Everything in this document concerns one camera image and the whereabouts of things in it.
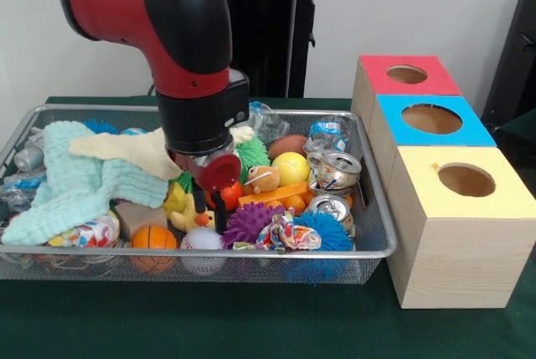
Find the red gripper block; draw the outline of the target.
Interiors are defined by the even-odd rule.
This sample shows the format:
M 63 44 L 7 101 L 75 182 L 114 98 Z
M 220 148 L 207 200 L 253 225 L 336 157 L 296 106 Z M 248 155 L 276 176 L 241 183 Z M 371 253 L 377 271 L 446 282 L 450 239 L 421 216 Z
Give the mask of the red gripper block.
M 167 149 L 170 159 L 183 171 L 189 172 L 197 185 L 193 185 L 194 207 L 197 213 L 207 208 L 205 191 L 214 192 L 215 231 L 224 233 L 227 228 L 225 202 L 221 197 L 222 189 L 232 186 L 239 180 L 240 158 L 233 150 L 216 150 L 204 156 L 191 156 Z

